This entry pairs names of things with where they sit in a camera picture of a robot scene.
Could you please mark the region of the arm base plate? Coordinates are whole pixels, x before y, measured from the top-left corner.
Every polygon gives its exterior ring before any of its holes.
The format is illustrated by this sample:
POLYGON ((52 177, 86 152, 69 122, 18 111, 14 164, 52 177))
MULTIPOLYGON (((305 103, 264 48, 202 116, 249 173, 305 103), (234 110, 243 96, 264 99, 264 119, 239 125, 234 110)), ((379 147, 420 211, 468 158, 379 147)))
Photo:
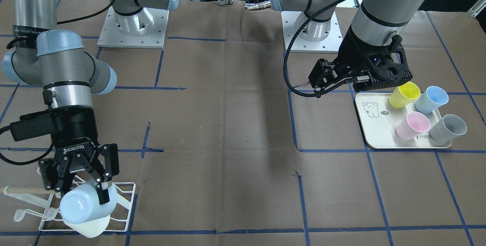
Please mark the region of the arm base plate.
POLYGON ((108 10, 99 47, 162 49, 166 35, 169 11, 143 8, 133 16, 117 14, 108 10))
MULTIPOLYGON (((287 49, 295 32, 307 18, 301 11, 283 11, 281 15, 284 49, 287 49)), ((333 13, 329 21, 323 23, 311 21, 296 38, 291 52, 336 54, 341 42, 342 33, 337 16, 333 13)))

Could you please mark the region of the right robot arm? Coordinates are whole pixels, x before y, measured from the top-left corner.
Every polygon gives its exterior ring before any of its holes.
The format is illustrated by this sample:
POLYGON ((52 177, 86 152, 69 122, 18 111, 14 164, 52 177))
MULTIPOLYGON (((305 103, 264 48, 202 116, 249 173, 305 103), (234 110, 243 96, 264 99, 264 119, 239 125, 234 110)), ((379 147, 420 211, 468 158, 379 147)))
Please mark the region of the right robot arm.
POLYGON ((2 60, 11 80, 43 87, 47 109, 20 116, 1 128, 16 142, 51 136, 47 154, 30 161, 1 159, 12 165, 39 164, 44 188, 67 194, 75 173, 86 170, 95 180, 95 198, 101 205, 112 200, 108 188, 118 175, 116 144, 100 145, 92 94, 111 92, 117 83, 113 68, 84 51, 82 38, 71 30, 57 29, 56 0, 14 0, 13 40, 2 60))

